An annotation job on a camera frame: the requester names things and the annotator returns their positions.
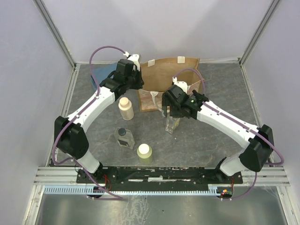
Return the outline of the clear bottle black cap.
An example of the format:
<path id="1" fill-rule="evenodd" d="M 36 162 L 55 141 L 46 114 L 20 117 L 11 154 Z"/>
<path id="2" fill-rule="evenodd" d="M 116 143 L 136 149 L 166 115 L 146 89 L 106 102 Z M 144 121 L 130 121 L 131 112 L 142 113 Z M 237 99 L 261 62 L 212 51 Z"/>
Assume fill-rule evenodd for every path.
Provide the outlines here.
<path id="1" fill-rule="evenodd" d="M 114 136 L 116 138 L 117 143 L 120 146 L 133 149 L 135 141 L 133 134 L 130 130 L 118 127 L 115 130 Z"/>

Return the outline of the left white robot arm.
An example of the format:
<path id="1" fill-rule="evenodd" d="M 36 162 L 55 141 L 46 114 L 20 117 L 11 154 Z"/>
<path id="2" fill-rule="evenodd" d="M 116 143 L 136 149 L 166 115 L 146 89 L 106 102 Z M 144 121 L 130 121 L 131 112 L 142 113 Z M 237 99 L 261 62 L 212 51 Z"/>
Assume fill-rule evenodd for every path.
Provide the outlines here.
<path id="1" fill-rule="evenodd" d="M 100 113 L 114 103 L 128 89 L 139 90 L 144 82 L 139 55 L 118 61 L 116 69 L 99 84 L 89 100 L 66 118 L 54 122 L 54 147 L 72 157 L 90 174 L 102 175 L 102 164 L 91 154 L 86 131 Z"/>

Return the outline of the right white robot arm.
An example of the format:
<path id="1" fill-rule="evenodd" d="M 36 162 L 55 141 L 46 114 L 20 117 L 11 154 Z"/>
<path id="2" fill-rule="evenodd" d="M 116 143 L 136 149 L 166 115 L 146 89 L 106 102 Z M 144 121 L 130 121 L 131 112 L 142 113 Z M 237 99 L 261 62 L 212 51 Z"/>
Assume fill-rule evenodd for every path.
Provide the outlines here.
<path id="1" fill-rule="evenodd" d="M 220 109 L 196 90 L 188 95 L 178 85 L 172 85 L 162 95 L 162 115 L 207 123 L 242 147 L 241 152 L 223 158 L 215 169 L 207 170 L 204 173 L 207 179 L 224 182 L 244 170 L 260 172 L 273 152 L 273 132 L 269 126 L 258 127 L 244 122 Z"/>

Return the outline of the brown canvas tote bag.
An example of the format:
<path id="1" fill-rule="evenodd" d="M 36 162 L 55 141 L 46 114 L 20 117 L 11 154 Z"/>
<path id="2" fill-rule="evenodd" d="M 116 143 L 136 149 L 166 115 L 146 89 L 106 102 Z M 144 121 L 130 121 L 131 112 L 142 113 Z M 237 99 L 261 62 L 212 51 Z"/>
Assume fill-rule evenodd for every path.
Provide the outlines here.
<path id="1" fill-rule="evenodd" d="M 173 81 L 187 83 L 187 93 L 203 91 L 202 75 L 198 71 L 200 59 L 191 57 L 171 57 L 149 60 L 140 65 L 144 85 L 137 91 L 141 112 L 156 111 L 161 107 L 162 94 Z"/>

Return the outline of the clear square perfume bottle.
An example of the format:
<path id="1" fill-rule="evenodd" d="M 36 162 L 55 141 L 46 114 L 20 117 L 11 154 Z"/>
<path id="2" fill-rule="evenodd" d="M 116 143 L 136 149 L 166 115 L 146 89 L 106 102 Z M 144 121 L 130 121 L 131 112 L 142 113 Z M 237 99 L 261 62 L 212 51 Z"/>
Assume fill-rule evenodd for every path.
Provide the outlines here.
<path id="1" fill-rule="evenodd" d="M 165 124 L 166 132 L 172 134 L 174 130 L 177 128 L 177 126 L 179 125 L 179 123 L 180 123 L 180 118 L 167 116 L 166 124 Z"/>

